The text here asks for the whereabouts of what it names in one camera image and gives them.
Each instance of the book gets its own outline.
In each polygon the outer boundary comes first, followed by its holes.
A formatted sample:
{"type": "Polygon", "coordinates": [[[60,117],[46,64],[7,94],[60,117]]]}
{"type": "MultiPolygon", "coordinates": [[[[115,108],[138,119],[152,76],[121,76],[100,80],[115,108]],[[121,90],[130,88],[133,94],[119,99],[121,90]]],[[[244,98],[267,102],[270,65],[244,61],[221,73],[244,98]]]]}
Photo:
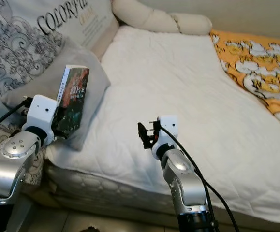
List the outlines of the book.
{"type": "Polygon", "coordinates": [[[55,135],[67,138],[80,127],[88,76],[89,68],[66,65],[56,98],[59,109],[52,126],[55,135]]]}

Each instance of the cartoon print blanket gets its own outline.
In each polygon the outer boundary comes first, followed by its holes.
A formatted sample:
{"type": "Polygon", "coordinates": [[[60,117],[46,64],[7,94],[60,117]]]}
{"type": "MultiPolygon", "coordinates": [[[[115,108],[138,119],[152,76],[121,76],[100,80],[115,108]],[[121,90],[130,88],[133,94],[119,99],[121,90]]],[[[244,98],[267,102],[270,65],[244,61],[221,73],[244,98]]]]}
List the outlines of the cartoon print blanket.
{"type": "Polygon", "coordinates": [[[280,40],[218,30],[210,35],[225,72],[280,120],[280,40]]]}

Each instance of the white mattress cover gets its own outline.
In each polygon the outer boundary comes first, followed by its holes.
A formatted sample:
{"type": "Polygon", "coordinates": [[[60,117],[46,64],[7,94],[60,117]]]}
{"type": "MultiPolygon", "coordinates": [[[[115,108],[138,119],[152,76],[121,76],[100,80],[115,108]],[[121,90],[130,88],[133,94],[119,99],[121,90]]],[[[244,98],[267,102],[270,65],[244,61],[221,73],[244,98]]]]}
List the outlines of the white mattress cover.
{"type": "Polygon", "coordinates": [[[169,195],[137,122],[178,115],[179,140],[230,208],[280,223],[280,123],[223,72],[209,36],[124,26],[102,65],[112,85],[84,149],[52,144],[54,165],[169,195]]]}

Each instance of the wall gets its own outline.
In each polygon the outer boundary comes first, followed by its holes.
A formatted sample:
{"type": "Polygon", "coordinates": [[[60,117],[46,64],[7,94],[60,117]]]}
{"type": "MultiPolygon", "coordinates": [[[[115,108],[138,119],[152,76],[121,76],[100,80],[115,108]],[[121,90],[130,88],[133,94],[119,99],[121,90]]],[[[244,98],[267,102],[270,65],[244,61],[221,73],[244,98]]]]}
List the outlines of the wall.
{"type": "Polygon", "coordinates": [[[280,38],[280,0],[139,0],[168,12],[208,16],[215,29],[280,38]]]}

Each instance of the black cable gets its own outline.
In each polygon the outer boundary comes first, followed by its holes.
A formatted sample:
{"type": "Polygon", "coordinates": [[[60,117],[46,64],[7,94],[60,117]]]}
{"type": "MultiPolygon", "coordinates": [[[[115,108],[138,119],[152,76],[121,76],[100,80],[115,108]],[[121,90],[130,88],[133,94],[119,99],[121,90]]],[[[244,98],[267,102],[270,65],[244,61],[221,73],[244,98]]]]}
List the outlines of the black cable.
{"type": "Polygon", "coordinates": [[[185,150],[185,148],[183,147],[183,145],[167,130],[165,129],[164,127],[160,127],[161,130],[163,130],[167,135],[170,136],[171,139],[173,139],[173,141],[180,147],[180,149],[185,153],[185,155],[187,156],[187,158],[189,159],[189,161],[192,163],[192,165],[194,166],[194,169],[195,169],[195,173],[199,176],[199,178],[201,179],[202,183],[203,183],[203,186],[204,186],[204,189],[205,189],[205,192],[206,192],[206,199],[207,199],[207,205],[208,205],[208,208],[209,208],[209,211],[211,213],[211,216],[212,216],[212,220],[215,220],[215,216],[214,216],[214,212],[213,212],[213,207],[212,207],[212,202],[211,202],[211,198],[209,196],[209,192],[208,192],[208,189],[207,187],[209,187],[213,193],[221,200],[221,202],[223,203],[223,205],[225,206],[226,208],[226,211],[227,213],[229,214],[229,217],[232,221],[232,224],[233,224],[233,227],[235,228],[236,232],[239,232],[239,228],[236,224],[236,220],[229,208],[229,206],[227,205],[226,201],[222,198],[222,196],[204,179],[200,169],[198,168],[197,164],[194,162],[194,160],[191,158],[191,156],[189,155],[189,153],[185,150]]]}
{"type": "Polygon", "coordinates": [[[227,213],[229,214],[229,217],[232,221],[233,227],[235,228],[235,231],[239,231],[239,228],[237,226],[235,217],[233,216],[229,206],[227,205],[227,202],[225,201],[225,199],[206,181],[206,185],[208,186],[209,189],[212,190],[212,192],[220,199],[220,201],[222,202],[222,204],[225,206],[227,213]]]}
{"type": "Polygon", "coordinates": [[[10,116],[11,114],[13,114],[14,112],[16,112],[18,109],[20,109],[22,106],[25,107],[30,107],[32,102],[32,98],[27,98],[25,100],[23,100],[19,105],[17,105],[15,108],[13,108],[12,110],[10,110],[9,112],[7,112],[5,115],[3,115],[0,118],[0,123],[5,120],[8,116],[10,116]]]}

